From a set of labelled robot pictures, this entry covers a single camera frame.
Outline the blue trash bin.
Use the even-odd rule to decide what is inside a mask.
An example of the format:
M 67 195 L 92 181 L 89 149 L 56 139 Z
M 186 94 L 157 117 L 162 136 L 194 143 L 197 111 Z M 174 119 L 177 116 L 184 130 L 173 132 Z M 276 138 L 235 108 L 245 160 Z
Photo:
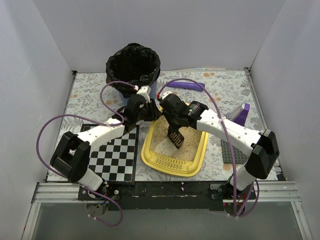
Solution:
M 146 100 L 155 99 L 157 96 L 157 81 L 155 81 L 149 86 L 146 86 L 146 85 L 141 86 L 138 91 L 135 91 L 132 88 L 130 88 L 130 90 L 132 90 L 132 92 L 124 92 L 124 93 L 119 92 L 119 96 L 125 106 L 128 104 L 130 97 L 134 94 L 141 95 Z

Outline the yellow litter box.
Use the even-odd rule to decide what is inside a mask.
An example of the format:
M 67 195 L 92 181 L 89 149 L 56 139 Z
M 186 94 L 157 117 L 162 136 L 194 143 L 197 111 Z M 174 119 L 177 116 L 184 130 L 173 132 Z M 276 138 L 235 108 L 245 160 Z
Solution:
M 151 123 L 144 140 L 141 151 L 142 161 L 147 166 L 169 175 L 178 177 L 192 177 L 196 175 L 200 171 L 204 161 L 209 134 L 202 131 L 201 139 L 199 141 L 197 152 L 193 161 L 179 160 L 177 158 L 165 156 L 151 150 L 150 147 L 156 121 Z

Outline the black litter scoop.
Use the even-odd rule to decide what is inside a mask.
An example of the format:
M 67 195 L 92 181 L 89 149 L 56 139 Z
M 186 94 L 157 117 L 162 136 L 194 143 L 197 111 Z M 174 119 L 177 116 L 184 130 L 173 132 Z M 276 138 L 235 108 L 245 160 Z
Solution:
M 179 130 L 172 128 L 171 126 L 168 126 L 167 137 L 177 149 L 182 146 L 185 140 L 184 136 L 179 132 Z

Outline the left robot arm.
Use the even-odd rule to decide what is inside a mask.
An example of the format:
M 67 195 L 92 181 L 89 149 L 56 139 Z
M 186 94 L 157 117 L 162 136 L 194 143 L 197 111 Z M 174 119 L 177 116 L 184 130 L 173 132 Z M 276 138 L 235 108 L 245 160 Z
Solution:
M 71 183 L 79 183 L 100 192 L 104 180 L 89 168 L 91 151 L 129 133 L 140 121 L 152 122 L 161 116 L 154 99 L 146 100 L 140 94 L 132 95 L 120 109 L 124 121 L 114 114 L 103 125 L 87 131 L 64 133 L 50 160 L 50 165 Z

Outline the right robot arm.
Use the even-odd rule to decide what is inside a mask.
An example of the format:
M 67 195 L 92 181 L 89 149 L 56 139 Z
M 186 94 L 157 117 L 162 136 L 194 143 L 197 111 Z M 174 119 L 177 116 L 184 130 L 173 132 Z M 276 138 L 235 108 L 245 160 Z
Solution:
M 228 181 L 228 185 L 235 187 L 238 193 L 255 180 L 265 180 L 268 177 L 280 154 L 273 131 L 266 129 L 259 132 L 221 119 L 208 106 L 198 101 L 186 104 L 170 91 L 160 96 L 159 104 L 162 107 L 162 115 L 169 124 L 167 136 L 176 148 L 180 148 L 184 141 L 179 129 L 190 127 L 231 143 L 248 157 L 244 166 Z

